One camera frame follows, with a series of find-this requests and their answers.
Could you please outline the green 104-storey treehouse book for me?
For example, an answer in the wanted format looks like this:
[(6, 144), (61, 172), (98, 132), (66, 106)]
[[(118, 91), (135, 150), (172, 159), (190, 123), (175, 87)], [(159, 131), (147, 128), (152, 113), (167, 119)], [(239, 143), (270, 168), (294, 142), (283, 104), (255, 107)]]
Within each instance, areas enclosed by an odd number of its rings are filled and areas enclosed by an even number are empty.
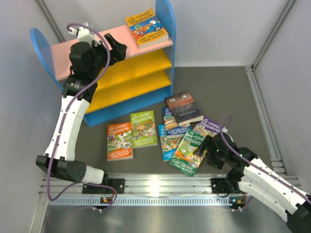
[(189, 129), (181, 140), (169, 165), (193, 177), (205, 158), (206, 148), (201, 148), (204, 137)]

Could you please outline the yellow blue 130-storey book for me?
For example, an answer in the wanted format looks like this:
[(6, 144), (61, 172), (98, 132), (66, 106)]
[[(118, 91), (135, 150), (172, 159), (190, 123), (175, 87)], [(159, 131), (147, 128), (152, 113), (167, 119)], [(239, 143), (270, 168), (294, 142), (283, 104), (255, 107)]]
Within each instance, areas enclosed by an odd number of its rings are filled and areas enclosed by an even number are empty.
[(167, 42), (169, 35), (152, 8), (125, 18), (139, 49)]

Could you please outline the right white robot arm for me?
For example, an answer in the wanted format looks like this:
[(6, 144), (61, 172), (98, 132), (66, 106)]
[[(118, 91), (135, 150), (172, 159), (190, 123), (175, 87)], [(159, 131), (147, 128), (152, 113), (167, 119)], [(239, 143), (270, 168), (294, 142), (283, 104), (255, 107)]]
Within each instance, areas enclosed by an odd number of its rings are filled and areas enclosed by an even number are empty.
[(205, 136), (195, 155), (204, 155), (208, 164), (231, 170), (225, 182), (230, 193), (243, 192), (278, 214), (293, 233), (311, 231), (311, 196), (272, 171), (254, 152), (238, 147), (230, 135), (220, 132)]

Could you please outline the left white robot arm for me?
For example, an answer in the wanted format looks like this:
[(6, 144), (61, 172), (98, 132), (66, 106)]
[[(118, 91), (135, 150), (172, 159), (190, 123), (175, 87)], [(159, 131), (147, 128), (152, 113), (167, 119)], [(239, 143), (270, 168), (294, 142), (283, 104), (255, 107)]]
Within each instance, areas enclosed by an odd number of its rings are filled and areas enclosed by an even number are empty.
[(97, 42), (77, 42), (70, 48), (70, 74), (64, 82), (61, 110), (52, 140), (36, 165), (47, 174), (47, 192), (51, 178), (85, 183), (100, 193), (110, 187), (105, 171), (75, 160), (77, 136), (87, 108), (92, 102), (97, 81), (107, 68), (126, 57), (127, 46), (107, 33)]

